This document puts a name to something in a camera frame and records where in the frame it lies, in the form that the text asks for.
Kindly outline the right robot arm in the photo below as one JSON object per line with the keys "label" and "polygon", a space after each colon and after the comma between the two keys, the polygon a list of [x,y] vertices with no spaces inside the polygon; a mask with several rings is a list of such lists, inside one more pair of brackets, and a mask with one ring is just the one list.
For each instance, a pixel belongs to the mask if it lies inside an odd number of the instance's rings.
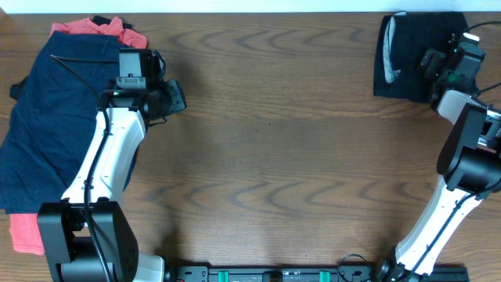
{"label": "right robot arm", "polygon": [[410,233],[377,267],[376,281],[427,281],[460,223],[500,190],[500,112],[478,99],[474,83],[485,52],[464,32],[449,52],[429,49],[418,67],[432,109],[453,125],[437,161],[433,196]]}

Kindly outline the black shorts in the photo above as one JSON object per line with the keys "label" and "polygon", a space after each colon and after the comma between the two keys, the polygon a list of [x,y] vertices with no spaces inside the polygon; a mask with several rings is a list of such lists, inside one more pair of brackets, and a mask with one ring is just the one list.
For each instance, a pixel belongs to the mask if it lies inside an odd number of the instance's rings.
{"label": "black shorts", "polygon": [[374,60],[373,94],[427,103],[430,83],[418,71],[428,49],[446,53],[449,39],[467,28],[462,13],[408,13],[384,16]]}

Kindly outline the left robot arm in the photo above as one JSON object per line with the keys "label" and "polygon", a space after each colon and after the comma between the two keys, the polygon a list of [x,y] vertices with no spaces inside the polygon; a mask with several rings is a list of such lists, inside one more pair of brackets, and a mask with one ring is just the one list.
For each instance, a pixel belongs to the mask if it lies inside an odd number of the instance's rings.
{"label": "left robot arm", "polygon": [[175,269],[139,250],[121,203],[149,128],[186,109],[176,80],[165,80],[157,50],[121,49],[114,87],[96,93],[96,128],[60,201],[44,203],[38,228],[54,281],[174,281]]}

